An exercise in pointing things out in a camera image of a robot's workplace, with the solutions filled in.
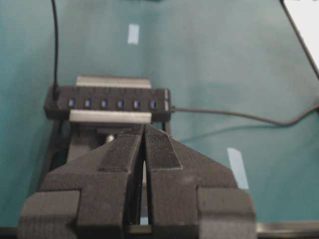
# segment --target black cable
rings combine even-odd
[[[54,18],[54,39],[55,39],[55,49],[54,49],[54,80],[52,87],[53,100],[57,100],[59,97],[58,92],[58,56],[59,56],[59,31],[58,31],[58,19],[56,14],[55,0],[51,0],[53,18]]]
[[[319,105],[315,105],[311,107],[310,109],[304,111],[301,113],[299,116],[294,118],[293,120],[287,121],[287,122],[282,122],[282,121],[276,121],[272,119],[266,119],[254,115],[249,115],[249,114],[244,114],[244,113],[238,113],[238,112],[231,112],[231,111],[219,111],[219,110],[205,110],[205,109],[197,109],[197,108],[175,108],[172,107],[172,112],[189,112],[189,113],[206,113],[206,114],[216,114],[216,115],[226,115],[226,116],[237,116],[237,117],[242,117],[242,118],[247,118],[251,120],[256,120],[256,121],[261,121],[265,123],[270,123],[274,124],[276,126],[283,126],[283,127],[288,127],[292,126],[299,121],[301,121],[303,118],[305,118],[307,115],[310,113],[319,110]]]

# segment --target usb port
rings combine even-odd
[[[141,107],[141,103],[139,100],[134,101],[134,109],[139,109]]]
[[[124,108],[124,101],[123,100],[119,100],[118,101],[118,108],[119,109],[123,109]]]
[[[152,110],[156,109],[157,107],[156,101],[151,101],[150,107]]]
[[[75,107],[75,98],[71,98],[71,99],[69,100],[69,107],[70,107],[70,108],[74,108],[74,107]]]
[[[107,106],[108,106],[108,100],[107,99],[102,100],[101,107],[102,108],[107,108]]]
[[[86,108],[90,108],[92,106],[92,99],[87,99],[86,101],[85,101],[85,107]]]

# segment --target tape strip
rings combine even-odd
[[[129,25],[129,37],[128,44],[138,45],[140,37],[140,25],[130,24]]]
[[[238,188],[248,190],[248,180],[241,152],[235,148],[227,148],[227,153]]]

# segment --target teal mat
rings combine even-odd
[[[289,120],[319,103],[319,82],[278,0],[57,0],[59,80],[149,77],[179,107]],[[128,45],[129,24],[140,25]],[[49,0],[0,1],[0,226],[35,190],[52,124]],[[230,167],[242,152],[258,221],[319,220],[319,119],[290,128],[176,113],[173,137]]]

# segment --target silver metal plate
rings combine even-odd
[[[70,122],[86,123],[151,123],[152,113],[123,111],[71,110]]]
[[[78,76],[76,86],[84,87],[111,87],[111,88],[152,88],[147,78],[122,78],[107,76]]]

